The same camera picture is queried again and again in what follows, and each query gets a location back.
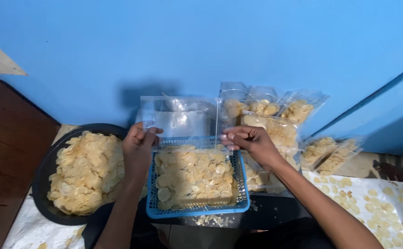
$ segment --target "blue mesh basket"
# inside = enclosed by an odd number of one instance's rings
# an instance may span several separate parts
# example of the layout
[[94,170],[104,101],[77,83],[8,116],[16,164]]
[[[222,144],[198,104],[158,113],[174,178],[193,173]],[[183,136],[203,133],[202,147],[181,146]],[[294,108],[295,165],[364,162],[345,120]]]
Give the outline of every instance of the blue mesh basket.
[[[173,137],[166,138],[161,137],[160,143],[161,145],[184,145],[191,144],[196,146],[198,149],[203,148],[213,148],[215,143],[218,143],[218,139],[214,136],[203,136],[203,137]],[[176,209],[176,210],[160,210],[157,208],[157,203],[159,199],[157,198],[158,189],[155,187],[155,180],[158,175],[155,173],[155,162],[154,157],[157,152],[152,153],[152,163],[149,168],[149,177],[148,177],[148,196],[147,196],[147,204],[146,204],[146,213],[149,217],[153,219],[162,219],[162,218],[175,218],[175,217],[183,217],[183,216],[197,216],[197,215],[208,215],[208,214],[219,214],[219,213],[242,213],[246,212],[249,209],[250,201],[249,201],[249,193],[248,187],[246,186],[246,179],[244,174],[244,165],[243,159],[241,157],[240,151],[234,151],[232,156],[229,156],[229,160],[231,161],[232,167],[234,168],[234,174],[232,175],[238,186],[238,197],[237,204],[232,205],[224,205],[221,207],[210,207],[209,205],[204,207],[193,207],[193,208],[185,208],[185,209]]]

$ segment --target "wall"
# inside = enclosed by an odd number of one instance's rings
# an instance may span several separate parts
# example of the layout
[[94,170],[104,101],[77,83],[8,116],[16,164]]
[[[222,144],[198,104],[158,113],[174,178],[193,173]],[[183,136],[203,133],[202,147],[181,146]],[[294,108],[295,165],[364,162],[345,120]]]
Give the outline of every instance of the wall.
[[403,155],[403,81],[321,134],[367,135],[366,151]]
[[403,1],[1,1],[0,75],[62,123],[126,125],[138,96],[220,81],[332,95],[313,133],[403,72]]

